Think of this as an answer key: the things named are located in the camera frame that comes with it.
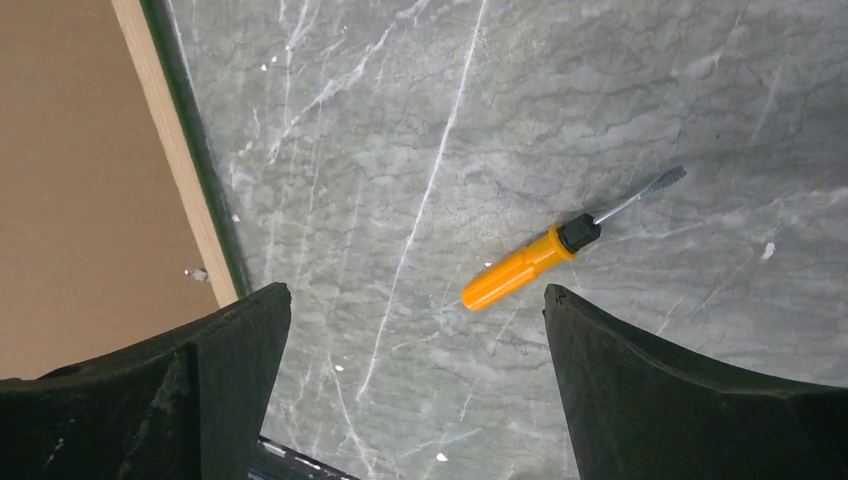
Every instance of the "orange handle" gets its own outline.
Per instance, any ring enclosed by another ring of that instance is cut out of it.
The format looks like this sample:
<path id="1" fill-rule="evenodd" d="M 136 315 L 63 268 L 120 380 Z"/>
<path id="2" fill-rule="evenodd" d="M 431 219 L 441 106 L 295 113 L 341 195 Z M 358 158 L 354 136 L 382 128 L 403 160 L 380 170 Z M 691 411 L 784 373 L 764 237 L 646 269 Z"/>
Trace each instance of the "orange handle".
<path id="1" fill-rule="evenodd" d="M 557 263 L 574 260 L 577 255 L 562 246 L 557 228 L 552 226 L 547 235 L 472 280 L 462 292 L 462 304 L 469 310 L 483 310 Z"/>

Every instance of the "wooden strip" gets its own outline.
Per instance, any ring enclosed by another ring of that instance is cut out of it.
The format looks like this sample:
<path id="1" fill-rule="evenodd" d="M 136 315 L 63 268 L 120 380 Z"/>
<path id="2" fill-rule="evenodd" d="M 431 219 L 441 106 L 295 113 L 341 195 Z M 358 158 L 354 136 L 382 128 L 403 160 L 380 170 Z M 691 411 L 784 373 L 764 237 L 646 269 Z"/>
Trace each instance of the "wooden strip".
<path id="1" fill-rule="evenodd" d="M 139 0 L 112 0 L 112 6 L 144 89 L 204 268 L 209 273 L 215 298 L 220 306 L 229 305 L 238 300 L 236 288 L 141 3 Z"/>

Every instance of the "gray marble surface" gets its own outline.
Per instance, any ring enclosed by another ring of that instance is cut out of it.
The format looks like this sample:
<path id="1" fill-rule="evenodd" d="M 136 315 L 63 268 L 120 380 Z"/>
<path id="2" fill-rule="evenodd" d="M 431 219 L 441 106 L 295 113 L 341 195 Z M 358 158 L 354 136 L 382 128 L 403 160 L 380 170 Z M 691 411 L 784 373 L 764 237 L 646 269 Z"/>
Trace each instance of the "gray marble surface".
<path id="1" fill-rule="evenodd" d="M 576 478 L 549 282 L 848 386 L 845 2 L 171 7 L 253 286 L 294 295 L 271 438 L 363 478 Z M 486 262 L 674 164 L 575 262 L 459 303 Z"/>

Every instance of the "yellow screwdriver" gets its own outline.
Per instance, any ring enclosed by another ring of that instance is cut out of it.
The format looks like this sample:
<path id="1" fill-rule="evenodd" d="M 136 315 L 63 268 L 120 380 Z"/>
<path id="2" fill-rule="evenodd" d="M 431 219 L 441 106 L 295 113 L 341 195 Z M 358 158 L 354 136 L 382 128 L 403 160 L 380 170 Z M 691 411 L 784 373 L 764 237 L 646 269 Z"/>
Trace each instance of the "yellow screwdriver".
<path id="1" fill-rule="evenodd" d="M 601 236 L 601 223 L 648 195 L 686 176 L 678 165 L 663 173 L 636 195 L 597 217 L 584 213 L 562 225 L 553 225 L 541 239 L 510 255 L 475 278 L 462 292 L 462 304 L 479 311 L 527 285 L 545 270 L 577 258 L 577 251 Z"/>

